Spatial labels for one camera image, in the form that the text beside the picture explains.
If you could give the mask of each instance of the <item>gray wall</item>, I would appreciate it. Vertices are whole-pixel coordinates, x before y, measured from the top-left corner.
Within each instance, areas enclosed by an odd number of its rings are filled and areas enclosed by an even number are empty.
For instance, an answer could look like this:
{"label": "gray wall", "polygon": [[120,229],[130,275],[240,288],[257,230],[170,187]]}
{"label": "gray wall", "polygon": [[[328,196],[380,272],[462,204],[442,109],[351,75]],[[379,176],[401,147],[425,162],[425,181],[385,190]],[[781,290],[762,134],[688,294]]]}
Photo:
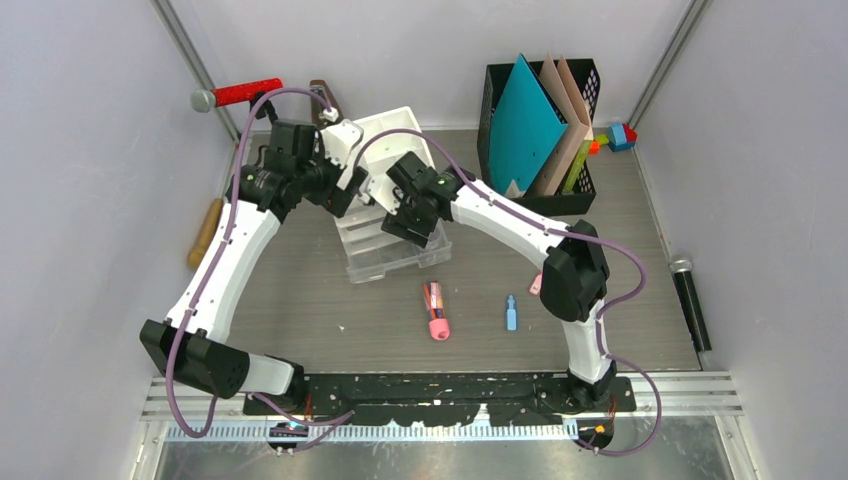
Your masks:
{"label": "gray wall", "polygon": [[638,148],[775,478],[848,470],[848,4],[713,2]]}
{"label": "gray wall", "polygon": [[0,478],[125,478],[231,145],[148,0],[5,3]]}
{"label": "gray wall", "polygon": [[[630,116],[690,0],[173,0],[219,85],[324,78],[345,113],[408,105],[422,125],[476,127],[487,63],[594,57],[595,121]],[[280,99],[292,118],[306,104]],[[237,123],[245,109],[233,109]]]}

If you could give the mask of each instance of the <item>plastic drawer organizer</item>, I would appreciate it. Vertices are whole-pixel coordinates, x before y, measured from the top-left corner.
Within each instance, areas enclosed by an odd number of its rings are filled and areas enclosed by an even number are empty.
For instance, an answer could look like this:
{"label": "plastic drawer organizer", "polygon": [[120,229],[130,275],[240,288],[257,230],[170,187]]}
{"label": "plastic drawer organizer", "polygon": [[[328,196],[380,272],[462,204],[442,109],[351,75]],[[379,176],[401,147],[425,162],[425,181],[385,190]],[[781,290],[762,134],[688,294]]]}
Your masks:
{"label": "plastic drawer organizer", "polygon": [[[421,131],[412,110],[399,108],[361,120],[356,124],[365,130],[360,145],[371,137],[390,128],[409,128]],[[424,163],[433,167],[433,157],[426,142],[413,135],[389,135],[368,147],[362,162],[371,176],[384,174],[406,152],[414,152]],[[359,147],[351,152],[351,158],[359,153]],[[408,265],[429,267],[450,260],[451,243],[445,236],[441,221],[436,226],[427,248],[406,242],[380,229],[386,211],[379,205],[367,206],[356,200],[351,203],[347,214],[336,219],[342,245],[348,259],[347,273],[352,283],[370,282],[386,276],[386,272]]]}

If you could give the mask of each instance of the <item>wooden rolling pin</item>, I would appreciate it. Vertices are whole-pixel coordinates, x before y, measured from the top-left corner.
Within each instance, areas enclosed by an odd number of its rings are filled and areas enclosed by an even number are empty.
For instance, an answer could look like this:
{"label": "wooden rolling pin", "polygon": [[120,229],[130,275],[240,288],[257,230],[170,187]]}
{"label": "wooden rolling pin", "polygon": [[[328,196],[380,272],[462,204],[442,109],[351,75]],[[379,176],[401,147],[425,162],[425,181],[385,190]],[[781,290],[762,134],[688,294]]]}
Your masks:
{"label": "wooden rolling pin", "polygon": [[221,219],[221,210],[224,209],[224,199],[216,198],[212,200],[212,205],[209,205],[209,210],[206,211],[206,218],[203,219],[203,225],[200,226],[200,232],[197,233],[197,240],[194,246],[188,252],[188,266],[192,270],[197,270],[200,262],[203,261],[203,256],[206,255],[206,250],[209,250],[209,245],[212,244],[212,237],[215,236],[215,229],[218,228],[218,221]]}

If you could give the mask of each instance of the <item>wooden table surface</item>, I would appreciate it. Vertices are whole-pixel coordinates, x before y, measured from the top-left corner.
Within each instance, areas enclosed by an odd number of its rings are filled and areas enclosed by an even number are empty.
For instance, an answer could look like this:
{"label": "wooden table surface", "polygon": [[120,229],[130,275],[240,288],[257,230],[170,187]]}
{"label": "wooden table surface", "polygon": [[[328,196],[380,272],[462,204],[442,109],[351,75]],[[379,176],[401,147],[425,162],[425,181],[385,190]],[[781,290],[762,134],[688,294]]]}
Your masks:
{"label": "wooden table surface", "polygon": [[[461,165],[479,173],[476,131],[432,133]],[[266,139],[257,134],[254,150]],[[433,156],[438,169],[446,166],[438,153]],[[598,196],[582,218],[639,255],[649,272],[644,292],[606,315],[610,350],[649,370],[699,369],[633,153],[604,149],[589,162]],[[228,343],[300,363],[307,372],[565,370],[560,322],[527,293],[535,268],[470,227],[447,223],[445,230],[453,244],[450,261],[353,285],[333,219],[302,203],[257,263]],[[605,253],[611,299],[637,284],[638,271],[616,252]],[[427,330],[421,293],[427,280],[442,285],[451,325],[445,342],[432,340]],[[517,332],[505,329],[509,294],[517,301]]]}

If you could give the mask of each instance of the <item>microphone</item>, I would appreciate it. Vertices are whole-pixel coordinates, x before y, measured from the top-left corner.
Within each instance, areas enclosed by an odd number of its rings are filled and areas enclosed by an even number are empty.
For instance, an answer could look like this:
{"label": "microphone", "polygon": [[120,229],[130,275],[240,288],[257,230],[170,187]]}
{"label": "microphone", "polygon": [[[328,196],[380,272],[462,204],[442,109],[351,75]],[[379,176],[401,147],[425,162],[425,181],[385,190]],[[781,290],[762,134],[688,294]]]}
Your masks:
{"label": "microphone", "polygon": [[223,107],[234,103],[255,100],[260,93],[283,88],[279,78],[269,78],[258,82],[243,83],[214,90],[195,90],[189,98],[191,108],[196,112],[206,113],[215,107]]}

